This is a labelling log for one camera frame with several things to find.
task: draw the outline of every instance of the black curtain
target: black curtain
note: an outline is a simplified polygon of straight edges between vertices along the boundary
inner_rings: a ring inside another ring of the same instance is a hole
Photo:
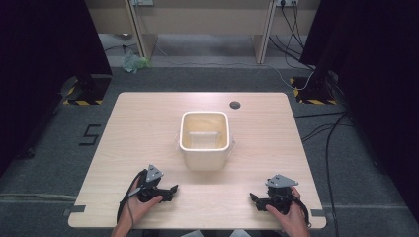
[[[112,72],[83,0],[6,0],[0,16],[1,175],[66,80]]]
[[[301,61],[316,65],[324,56],[348,2],[321,2]],[[419,2],[413,0],[365,1],[353,32],[327,69],[338,74],[361,134],[419,221],[417,9]]]

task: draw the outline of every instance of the power strip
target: power strip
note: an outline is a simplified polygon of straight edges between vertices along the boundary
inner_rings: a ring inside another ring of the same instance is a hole
[[[277,0],[277,7],[281,7],[281,1],[282,0]],[[298,0],[285,0],[285,2],[286,4],[284,7],[293,7],[298,5]]]

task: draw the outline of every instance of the electrical socket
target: electrical socket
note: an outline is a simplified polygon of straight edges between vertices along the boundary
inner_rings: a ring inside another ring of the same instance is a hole
[[[285,0],[286,4],[284,7],[292,7],[298,5],[298,0]],[[277,7],[281,7],[281,0],[277,0]]]
[[[154,6],[153,0],[131,0],[132,6]]]

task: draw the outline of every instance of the white plastic container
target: white plastic container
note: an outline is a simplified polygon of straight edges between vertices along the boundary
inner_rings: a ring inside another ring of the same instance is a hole
[[[223,112],[186,112],[179,144],[190,170],[221,170],[231,148],[227,115]]]

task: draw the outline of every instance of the human hand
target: human hand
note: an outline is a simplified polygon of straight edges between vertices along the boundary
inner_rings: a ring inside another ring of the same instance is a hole
[[[300,199],[301,194],[298,192],[298,190],[293,186],[291,186],[291,189],[293,191],[293,195],[296,198]],[[295,202],[292,202],[290,206],[290,211],[286,215],[281,214],[271,205],[266,205],[266,209],[272,215],[274,215],[278,219],[278,221],[280,221],[280,224],[283,227],[283,231],[285,231],[290,237],[310,236],[307,224],[305,223],[304,212],[302,211],[301,207]]]
[[[136,189],[138,184],[138,179],[135,180],[134,184],[130,192]],[[163,196],[157,196],[151,199],[148,202],[141,202],[135,196],[130,197],[126,204],[123,207],[123,211],[121,212],[120,220],[115,226],[114,230],[112,231],[112,237],[120,237],[120,236],[127,236],[130,229],[134,227],[134,225],[138,224],[141,218],[157,203],[163,200]]]

